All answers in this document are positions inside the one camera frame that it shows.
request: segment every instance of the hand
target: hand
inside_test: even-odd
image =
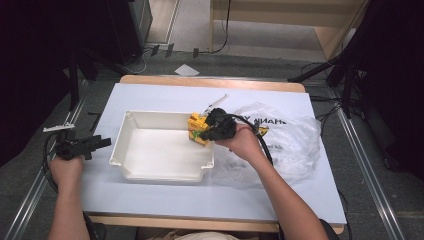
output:
[[[50,171],[59,190],[71,190],[79,187],[83,167],[83,156],[64,160],[55,157],[50,162]]]
[[[258,138],[253,134],[252,129],[245,124],[237,124],[236,135],[231,139],[215,141],[216,144],[227,147],[240,158],[254,163],[266,159]]]

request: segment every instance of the person's right arm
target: person's right arm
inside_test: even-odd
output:
[[[327,239],[318,217],[274,169],[249,126],[238,124],[234,138],[216,143],[228,147],[257,171],[286,239]]]

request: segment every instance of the table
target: table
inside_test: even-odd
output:
[[[224,93],[230,97],[220,107],[228,112],[243,104],[243,99],[260,98],[264,103],[291,101],[284,105],[287,114],[313,116],[309,95],[304,92],[304,87],[297,83],[124,76],[115,85],[95,134],[110,137],[113,145],[126,110],[202,111]],[[293,99],[303,100],[295,103]],[[321,159],[316,171],[294,189],[320,218],[341,233],[346,219],[324,146],[320,144]],[[177,229],[278,231],[277,218],[264,189],[219,186],[210,180],[208,173],[202,182],[195,184],[130,182],[117,167],[109,165],[112,150],[112,147],[98,149],[93,160],[85,162],[83,209],[94,222]]]
[[[209,49],[214,20],[226,20],[228,0],[210,0]],[[230,21],[313,26],[327,59],[333,58],[349,31],[358,26],[368,0],[232,0]]]

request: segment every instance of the yellow object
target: yellow object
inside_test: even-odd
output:
[[[205,146],[209,141],[203,141],[199,134],[203,131],[208,130],[209,126],[205,123],[206,117],[200,116],[198,113],[192,113],[188,119],[188,137],[197,143]]]

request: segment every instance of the white paper piece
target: white paper piece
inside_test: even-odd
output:
[[[193,69],[192,67],[187,66],[186,64],[183,64],[181,67],[179,67],[175,72],[181,76],[197,76],[199,75],[199,72]]]

